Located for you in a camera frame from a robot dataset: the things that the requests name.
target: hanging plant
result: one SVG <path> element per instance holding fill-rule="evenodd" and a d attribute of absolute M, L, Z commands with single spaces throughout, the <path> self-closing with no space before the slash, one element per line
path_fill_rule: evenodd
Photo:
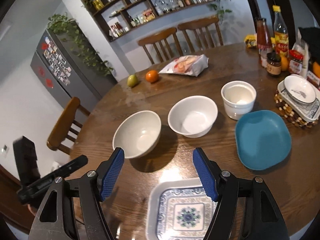
<path fill-rule="evenodd" d="M 56 35 L 66 34 L 68 38 L 61 38 L 63 42 L 72 41 L 76 48 L 71 48 L 73 53 L 82 59 L 82 62 L 92 68 L 97 74 L 107 76 L 111 74 L 113 68 L 107 66 L 107 60 L 102 61 L 99 52 L 89 45 L 87 38 L 80 31 L 76 21 L 69 19 L 67 13 L 64 15 L 54 14 L 49 17 L 48 29 Z"/>
<path fill-rule="evenodd" d="M 232 13 L 232 10 L 225 9 L 223 5 L 221 5 L 222 0 L 215 0 L 215 3 L 208 4 L 210 10 L 215 10 L 220 20 L 220 24 L 223 23 L 223 18 L 226 13 Z"/>

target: dining table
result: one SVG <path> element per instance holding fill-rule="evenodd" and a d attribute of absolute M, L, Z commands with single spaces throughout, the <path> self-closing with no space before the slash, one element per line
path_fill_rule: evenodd
<path fill-rule="evenodd" d="M 146 156 L 124 160 L 111 196 L 101 203 L 115 238 L 146 239 L 148 200 L 152 189 L 162 182 L 198 177 L 192 162 L 196 147 L 202 147 L 210 160 L 238 178 L 262 177 L 280 208 L 289 235 L 296 233 L 320 209 L 319 125 L 303 129 L 284 120 L 292 137 L 289 155 L 281 163 L 263 171 L 246 168 L 237 154 L 237 121 L 229 118 L 224 110 L 221 88 L 230 81 L 248 82 L 257 91 L 252 111 L 267 109 L 278 113 L 274 97 L 278 83 L 288 73 L 270 76 L 260 65 L 257 50 L 248 49 L 243 43 L 201 50 L 196 54 L 205 54 L 209 58 L 208 68 L 198 77 L 160 74 L 155 83 L 145 80 L 150 69 L 159 71 L 168 61 L 137 72 L 140 83 L 133 88 L 127 86 L 126 79 L 115 85 L 83 124 L 70 157 L 86 155 L 88 164 L 69 178 L 78 178 L 95 170 L 112 154 L 112 139 L 119 125 L 138 111 L 151 110 L 160 116 L 162 123 L 159 143 Z M 218 116 L 206 135 L 187 138 L 171 130 L 167 118 L 175 103 L 194 95 L 211 98 L 218 107 Z M 238 198 L 230 239 L 238 237 L 244 203 L 244 198 Z M 81 220 L 77 199 L 74 206 L 76 217 Z"/>

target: white tray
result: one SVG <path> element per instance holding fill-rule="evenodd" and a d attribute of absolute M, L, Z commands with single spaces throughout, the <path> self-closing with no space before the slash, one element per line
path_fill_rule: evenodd
<path fill-rule="evenodd" d="M 320 116 L 320 91 L 312 85 L 316 92 L 316 100 L 312 104 L 302 104 L 295 101 L 284 87 L 284 81 L 278 84 L 278 92 L 283 101 L 285 101 L 292 109 L 305 121 L 313 122 Z"/>
<path fill-rule="evenodd" d="M 148 201 L 148 240 L 203 239 L 217 206 L 199 178 L 158 184 Z"/>

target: white food package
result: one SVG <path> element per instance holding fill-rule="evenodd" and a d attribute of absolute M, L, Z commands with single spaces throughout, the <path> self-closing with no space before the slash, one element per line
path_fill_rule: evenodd
<path fill-rule="evenodd" d="M 197 77 L 208 67 L 208 58 L 201 56 L 187 55 L 175 59 L 165 66 L 159 74 L 179 74 Z"/>

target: orange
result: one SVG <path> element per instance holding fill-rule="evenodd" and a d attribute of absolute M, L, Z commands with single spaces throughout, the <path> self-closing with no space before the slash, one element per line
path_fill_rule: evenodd
<path fill-rule="evenodd" d="M 156 70 L 150 70 L 146 74 L 146 80 L 150 83 L 156 82 L 159 79 L 159 73 Z"/>
<path fill-rule="evenodd" d="M 317 62 L 314 62 L 314 63 L 313 63 L 312 70 L 313 70 L 313 73 L 314 73 L 318 78 L 320 78 L 320 65 L 319 65 Z"/>
<path fill-rule="evenodd" d="M 281 56 L 281 71 L 287 71 L 289 68 L 289 60 L 286 56 Z"/>

